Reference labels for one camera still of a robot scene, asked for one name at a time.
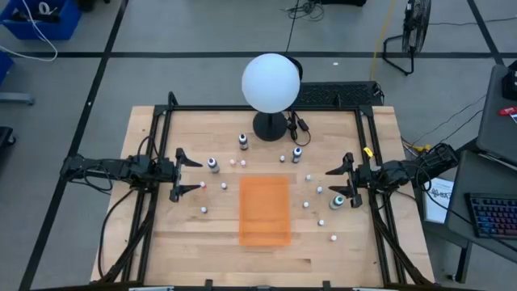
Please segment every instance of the black floor line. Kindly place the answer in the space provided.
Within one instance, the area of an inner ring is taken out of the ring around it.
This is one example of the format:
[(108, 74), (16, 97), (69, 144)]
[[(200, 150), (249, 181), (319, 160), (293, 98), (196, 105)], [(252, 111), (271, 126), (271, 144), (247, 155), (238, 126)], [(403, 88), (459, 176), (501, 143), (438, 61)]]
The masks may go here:
[(483, 20), (483, 17), (481, 16), (479, 9), (477, 9), (476, 3), (474, 2), (474, 0), (467, 0), (467, 3), (469, 4), (470, 10), (474, 14), (474, 18), (476, 19), (477, 26), (481, 30), (481, 34), (483, 35), (486, 45), (488, 45), (488, 48), (489, 48), (490, 52), (492, 53), (492, 56), (493, 56), (496, 64), (504, 65), (504, 63), (502, 61), (502, 56), (499, 53), (498, 48), (495, 46), (494, 40), (492, 40), (492, 36), (490, 35), (488, 28), (486, 27), (485, 21)]
[[(97, 73), (95, 74), (94, 80), (91, 84), (90, 92), (88, 93), (84, 108), (82, 109), (81, 118), (79, 119), (78, 126), (75, 130), (74, 138), (72, 139), (72, 144), (70, 145), (68, 153), (69, 156), (71, 154), (76, 154), (79, 145), (81, 144), (82, 135), (84, 134), (86, 123), (88, 122), (88, 117), (90, 116), (95, 97), (99, 91), (100, 83), (103, 80), (104, 71), (106, 69), (107, 61), (109, 60), (109, 53), (113, 49), (113, 44), (115, 43), (116, 35), (119, 31), (120, 24), (122, 23), (122, 18), (124, 17), (127, 4), (128, 0), (123, 0), (120, 3), (120, 8), (116, 15), (115, 22), (113, 23), (113, 27), (111, 28), (111, 33), (106, 43), (106, 48), (104, 49)], [(43, 225), (41, 226), (38, 238), (36, 240), (36, 245), (32, 249), (31, 258), (29, 259), (27, 268), (23, 274), (19, 290), (29, 290), (32, 286), (38, 265), (40, 264), (41, 256), (43, 255), (43, 251), (48, 241), (48, 236), (50, 235), (52, 225), (56, 219), (57, 210), (59, 209), (59, 204), (61, 203), (61, 198), (65, 192), (66, 183), (67, 182), (63, 179), (59, 179), (57, 181), (56, 189), (54, 190), (53, 197), (50, 200), (50, 205), (48, 206), (47, 213), (45, 214)]]
[[(281, 52), (198, 52), (198, 53), (160, 53), (160, 52), (111, 52), (108, 58), (239, 58), (257, 57), (263, 53)], [(52, 57), (51, 52), (25, 53), (31, 57)], [(102, 58), (105, 53), (101, 52), (63, 52), (59, 58)], [(498, 53), (503, 58), (517, 58), (517, 53)], [(290, 52), (290, 57), (342, 57), (342, 58), (372, 58), (373, 52)], [(386, 53), (388, 58), (407, 58), (406, 53)], [(493, 53), (419, 53), (415, 58), (423, 59), (479, 59), (494, 57)]]

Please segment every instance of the black keyboard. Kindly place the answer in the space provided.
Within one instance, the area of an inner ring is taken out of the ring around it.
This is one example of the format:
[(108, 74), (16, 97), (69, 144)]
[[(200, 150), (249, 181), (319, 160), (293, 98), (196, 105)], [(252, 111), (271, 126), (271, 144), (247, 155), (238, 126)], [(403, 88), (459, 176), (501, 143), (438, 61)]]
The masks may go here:
[(467, 193), (465, 198), (478, 238), (517, 239), (517, 195)]

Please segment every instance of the white sphere lamp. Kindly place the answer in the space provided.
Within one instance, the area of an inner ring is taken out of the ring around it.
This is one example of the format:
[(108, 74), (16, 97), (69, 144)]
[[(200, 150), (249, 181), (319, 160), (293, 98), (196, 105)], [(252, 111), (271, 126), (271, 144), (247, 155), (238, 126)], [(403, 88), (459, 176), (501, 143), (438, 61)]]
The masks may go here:
[(287, 120), (282, 111), (298, 96), (300, 82), (300, 63), (277, 53), (258, 56), (244, 69), (242, 93), (259, 111), (253, 119), (257, 137), (276, 141), (285, 134)]

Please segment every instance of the gray floor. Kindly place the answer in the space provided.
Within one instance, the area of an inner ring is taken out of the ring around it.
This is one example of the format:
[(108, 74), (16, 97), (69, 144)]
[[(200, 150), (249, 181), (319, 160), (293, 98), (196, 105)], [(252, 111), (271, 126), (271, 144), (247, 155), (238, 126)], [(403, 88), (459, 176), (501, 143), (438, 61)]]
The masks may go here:
[[(6, 0), (0, 0), (0, 6)], [(290, 19), (283, 11), (294, 0), (129, 0), (114, 52), (253, 52), (283, 51)], [(62, 52), (102, 52), (120, 0), (97, 3), (84, 14)], [(485, 19), (515, 16), (514, 0), (476, 0)], [(386, 36), (401, 30), (405, 1), (398, 0)], [(291, 50), (304, 52), (371, 52), (375, 49), (387, 0), (368, 0), (363, 8), (328, 6), (321, 22), (299, 19)], [(472, 22), (464, 0), (434, 0), (431, 22)], [(517, 52), (517, 20), (489, 23), (499, 51)], [(0, 27), (2, 45), (20, 52), (48, 51), (44, 44), (20, 41)], [(399, 44), (390, 51), (400, 51)], [(425, 52), (487, 53), (478, 26), (430, 27)], [(117, 157), (129, 113), (135, 105), (165, 103), (173, 90), (183, 104), (244, 104), (240, 77), (249, 58), (112, 58), (107, 63), (79, 152), (92, 158)], [(300, 58), (304, 81), (362, 81), (370, 74), (370, 58)], [(0, 105), (0, 124), (15, 128), (19, 141), (0, 175), (0, 289), (17, 289), (58, 179), (92, 80), (96, 58), (58, 58), (53, 63), (15, 59), (0, 91), (33, 94), (36, 104)], [(408, 61), (396, 60), (409, 65)], [(505, 60), (509, 65), (513, 60)], [(404, 77), (378, 60), (376, 80), (393, 105), (401, 134), (414, 141), (486, 92), (494, 60), (417, 59), (416, 73)], [(482, 102), (424, 137), (435, 144), (466, 121)], [(460, 146), (477, 134), (479, 118), (448, 140)], [(33, 288), (86, 284), (90, 278), (99, 229), (108, 197), (69, 185), (57, 214)], [(517, 265), (479, 247), (473, 251), (467, 284), (446, 279), (455, 271), (459, 249), (427, 235), (436, 280), (446, 286), (512, 289)]]

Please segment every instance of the blue bin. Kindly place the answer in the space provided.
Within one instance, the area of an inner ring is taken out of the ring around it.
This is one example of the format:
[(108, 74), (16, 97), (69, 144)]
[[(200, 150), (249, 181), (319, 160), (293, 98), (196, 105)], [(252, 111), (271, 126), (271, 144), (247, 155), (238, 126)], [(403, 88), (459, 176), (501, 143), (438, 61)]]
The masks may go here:
[[(38, 11), (40, 2), (46, 2), (51, 9), (61, 7), (59, 23), (44, 23), (36, 21), (36, 26), (49, 40), (69, 40), (81, 18), (75, 0), (25, 0), (31, 12)], [(10, 0), (6, 8), (0, 14), (0, 23), (11, 31), (20, 40), (38, 40), (39, 37), (30, 21), (19, 22), (10, 20), (16, 11), (27, 11), (22, 0)]]
[(4, 52), (0, 52), (0, 85), (7, 75), (7, 71), (13, 65), (13, 60)]

